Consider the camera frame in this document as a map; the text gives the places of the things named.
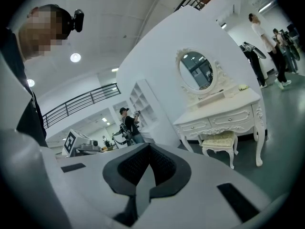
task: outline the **black cap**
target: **black cap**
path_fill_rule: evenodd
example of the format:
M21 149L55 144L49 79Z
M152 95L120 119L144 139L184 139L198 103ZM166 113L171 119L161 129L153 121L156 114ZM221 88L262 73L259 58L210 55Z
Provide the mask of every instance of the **black cap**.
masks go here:
M127 109L125 109L124 107L123 107L123 108L120 108L120 114L122 114L124 110L128 111L129 108L127 108Z

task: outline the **black hair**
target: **black hair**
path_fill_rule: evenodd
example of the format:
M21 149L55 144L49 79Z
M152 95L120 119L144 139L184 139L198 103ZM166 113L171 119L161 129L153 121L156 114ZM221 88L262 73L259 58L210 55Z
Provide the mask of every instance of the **black hair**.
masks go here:
M56 12L56 20L61 22L61 34L57 35L58 40L65 40L68 38L70 32L74 30L71 15L57 4L46 4L39 7L40 11Z
M249 13L249 21L252 22L252 17L253 17L253 14L252 13Z

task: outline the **white sneaker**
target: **white sneaker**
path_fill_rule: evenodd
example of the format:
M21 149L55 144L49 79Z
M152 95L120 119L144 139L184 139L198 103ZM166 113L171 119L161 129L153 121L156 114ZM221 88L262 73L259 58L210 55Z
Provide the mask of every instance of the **white sneaker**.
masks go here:
M274 82L275 82L275 83L278 85L278 87L279 87L279 88L281 88L282 90L284 89L284 87L283 87L282 83L281 83L281 82L279 82L279 80L278 80L278 79L276 79Z
M289 84L291 84L291 81L290 81L290 80L287 80L286 82L283 82L283 83L282 83L283 86L288 86Z
M261 85L260 88L263 89L266 88L267 86L268 86L267 83L265 83L265 85Z

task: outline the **black pants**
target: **black pants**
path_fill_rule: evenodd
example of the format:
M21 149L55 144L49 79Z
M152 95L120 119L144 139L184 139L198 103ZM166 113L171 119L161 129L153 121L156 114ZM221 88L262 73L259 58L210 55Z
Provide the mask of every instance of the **black pants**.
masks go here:
M262 72L262 69L261 69L261 65L259 64L257 54L254 51L250 52L250 61L251 61L252 68L254 70L254 73L257 76L257 79L258 79L259 83L262 86L264 86L265 85L265 78L264 78L264 75L263 75L263 72Z
M287 81L287 79L285 77L286 61L285 61L285 58L282 55L281 50L278 47L278 45L275 46L275 49L276 49L275 54L272 51L268 52L268 54L272 58L275 66L277 68L277 71L278 71L277 79L279 80L279 82L286 82Z

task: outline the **mirror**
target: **mirror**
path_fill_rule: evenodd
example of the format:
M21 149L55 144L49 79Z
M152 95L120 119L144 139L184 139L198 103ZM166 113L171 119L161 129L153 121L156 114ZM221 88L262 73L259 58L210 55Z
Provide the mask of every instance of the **mirror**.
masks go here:
M210 62L198 52L188 52L180 60L180 74L184 82L195 90L207 89L213 80Z

